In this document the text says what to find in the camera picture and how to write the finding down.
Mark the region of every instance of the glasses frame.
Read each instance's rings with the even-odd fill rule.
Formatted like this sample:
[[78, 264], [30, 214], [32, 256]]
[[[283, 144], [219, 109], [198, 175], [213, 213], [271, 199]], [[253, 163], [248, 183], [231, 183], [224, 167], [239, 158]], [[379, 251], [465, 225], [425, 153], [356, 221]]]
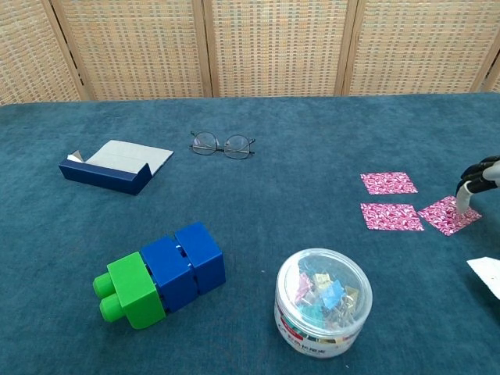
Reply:
[[[196, 152], [196, 151], [195, 151], [195, 148], [196, 148], [196, 147], [194, 146], [195, 139], [196, 139], [196, 138], [198, 138], [198, 136], [199, 136], [200, 134], [210, 134], [210, 135], [213, 137], [213, 139], [215, 140], [215, 142], [216, 142], [216, 147], [215, 147], [215, 148], [207, 148], [208, 150], [210, 150], [210, 151], [211, 151], [210, 153], [201, 154], [201, 153], [199, 153], [199, 152]], [[224, 142], [224, 146], [221, 146], [221, 145], [220, 145], [220, 143], [219, 143], [219, 138], [217, 138], [217, 137], [215, 136], [215, 134], [214, 134], [214, 133], [211, 133], [211, 132], [209, 132], [209, 131], [199, 131], [198, 133], [195, 133], [194, 131], [192, 131], [192, 132], [191, 132], [191, 135], [192, 135], [193, 137], [195, 137], [195, 138], [193, 139], [193, 142], [190, 144], [190, 146], [189, 146], [189, 147], [190, 147], [190, 148], [191, 148], [191, 150], [193, 150], [193, 152], [194, 152], [195, 154], [197, 154], [197, 155], [210, 156], [210, 155], [215, 154], [217, 151], [219, 151], [219, 152], [223, 152], [223, 153], [224, 153], [224, 155], [225, 155], [226, 157], [228, 157], [229, 159], [244, 160], [244, 159], [247, 159], [248, 157], [250, 157], [250, 155], [254, 155], [254, 154], [255, 154], [255, 153], [254, 153], [254, 152], [250, 149], [250, 145], [251, 145], [252, 143], [254, 143], [254, 142], [255, 142], [255, 139], [254, 139], [254, 138], [248, 138], [248, 137], [246, 137], [246, 136], [244, 136], [244, 135], [241, 135], [241, 134], [233, 134], [233, 135], [229, 136], [229, 137], [226, 139], [226, 141]], [[247, 155], [246, 155], [244, 158], [234, 158], [233, 156], [228, 155], [228, 153], [227, 153], [227, 148], [226, 148], [226, 146], [227, 146], [227, 142], [228, 142], [231, 138], [233, 138], [233, 137], [241, 137], [241, 138], [243, 138], [243, 139], [245, 139], [245, 140], [247, 141], [247, 143], [248, 143], [248, 153], [247, 153]]]

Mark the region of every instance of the container label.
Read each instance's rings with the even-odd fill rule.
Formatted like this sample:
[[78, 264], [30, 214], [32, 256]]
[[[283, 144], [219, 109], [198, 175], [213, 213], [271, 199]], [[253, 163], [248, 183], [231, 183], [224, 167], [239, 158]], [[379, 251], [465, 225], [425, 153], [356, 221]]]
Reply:
[[342, 354], [351, 347], [358, 333], [361, 331], [360, 328], [354, 334], [350, 334], [347, 337], [335, 337], [330, 340], [322, 340], [301, 332], [294, 327], [281, 312], [277, 303], [274, 304], [274, 319], [276, 320], [276, 325], [281, 336], [283, 336], [289, 345], [298, 352], [318, 358], [330, 358]]

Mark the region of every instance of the eyeglasses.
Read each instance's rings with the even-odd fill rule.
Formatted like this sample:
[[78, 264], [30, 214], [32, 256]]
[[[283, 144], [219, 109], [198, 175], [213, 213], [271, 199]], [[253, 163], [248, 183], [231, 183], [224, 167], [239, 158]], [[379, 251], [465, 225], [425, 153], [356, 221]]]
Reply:
[[200, 133], [192, 131], [191, 135], [195, 139], [190, 147], [199, 155], [211, 155], [215, 151], [222, 151], [228, 158], [246, 159], [254, 154], [250, 151], [250, 145], [255, 142], [253, 138], [249, 139], [239, 134], [231, 135], [224, 143], [224, 147], [220, 147], [216, 136], [208, 131]]

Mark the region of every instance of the plastic container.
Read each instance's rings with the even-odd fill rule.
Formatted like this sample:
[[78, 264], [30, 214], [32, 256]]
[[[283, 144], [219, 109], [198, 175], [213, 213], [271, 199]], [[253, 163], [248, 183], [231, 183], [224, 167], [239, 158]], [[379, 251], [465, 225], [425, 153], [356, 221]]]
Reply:
[[308, 248], [280, 268], [274, 318], [285, 341], [297, 351], [335, 357], [358, 337], [372, 297], [365, 273], [347, 256]]

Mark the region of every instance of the white paper sheet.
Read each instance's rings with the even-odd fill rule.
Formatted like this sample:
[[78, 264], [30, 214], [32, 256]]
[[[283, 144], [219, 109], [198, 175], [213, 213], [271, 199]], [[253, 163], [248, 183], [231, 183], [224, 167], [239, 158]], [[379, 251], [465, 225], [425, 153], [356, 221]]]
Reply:
[[496, 298], [500, 299], [500, 260], [488, 258], [468, 260], [469, 266], [487, 285]]
[[86, 163], [130, 173], [138, 173], [147, 163], [151, 175], [154, 176], [160, 166], [172, 154], [172, 151], [162, 148], [111, 140], [102, 146]]

